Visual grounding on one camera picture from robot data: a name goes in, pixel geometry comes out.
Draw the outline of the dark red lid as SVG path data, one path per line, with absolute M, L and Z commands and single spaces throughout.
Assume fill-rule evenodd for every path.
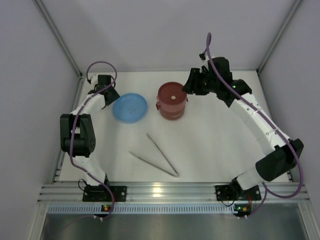
M 166 82 L 158 89 L 157 100 L 166 105 L 178 105 L 187 100 L 187 93 L 181 83 Z

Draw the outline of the pink lunch container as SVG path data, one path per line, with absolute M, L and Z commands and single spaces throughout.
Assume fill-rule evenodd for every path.
M 187 93 L 183 91 L 181 83 L 171 81 L 161 85 L 157 92 L 156 109 L 168 113 L 175 113 L 182 110 L 188 102 Z

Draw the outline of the dark red lunch container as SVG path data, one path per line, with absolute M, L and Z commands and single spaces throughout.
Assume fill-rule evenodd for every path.
M 170 121 L 174 121 L 174 120 L 178 120 L 179 118 L 181 118 L 183 116 L 183 114 L 185 113 L 185 108 L 178 110 L 176 112 L 169 112 L 169 111 L 165 111 L 162 108 L 160 108 L 159 112 L 163 118 L 170 120 Z

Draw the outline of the metal tongs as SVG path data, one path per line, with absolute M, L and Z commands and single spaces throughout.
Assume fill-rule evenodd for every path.
M 179 178 L 180 174 L 178 170 L 164 153 L 164 151 L 160 148 L 160 146 L 156 143 L 156 141 L 152 138 L 152 136 L 147 133 L 146 137 L 152 143 L 153 147 L 156 149 L 156 152 L 147 149 L 144 152 L 129 150 L 128 153 L 134 158 L 142 161 L 143 163 L 151 166 L 154 169 L 157 169 L 173 178 Z

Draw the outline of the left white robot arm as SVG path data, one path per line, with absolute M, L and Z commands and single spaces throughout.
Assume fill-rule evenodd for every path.
M 84 173 L 84 202 L 115 202 L 107 174 L 94 155 L 97 140 L 93 125 L 93 117 L 120 97 L 115 85 L 113 76 L 98 74 L 97 83 L 83 103 L 60 116 L 60 147 L 71 165 Z

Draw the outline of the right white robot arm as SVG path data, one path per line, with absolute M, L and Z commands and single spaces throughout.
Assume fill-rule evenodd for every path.
M 203 65 L 192 68 L 183 91 L 189 95 L 209 93 L 223 101 L 247 126 L 260 145 L 264 157 L 229 184 L 236 196 L 260 183 L 271 182 L 298 166 L 304 148 L 300 139 L 291 139 L 260 107 L 252 89 L 242 79 L 233 79 L 229 61 L 224 57 L 199 55 Z

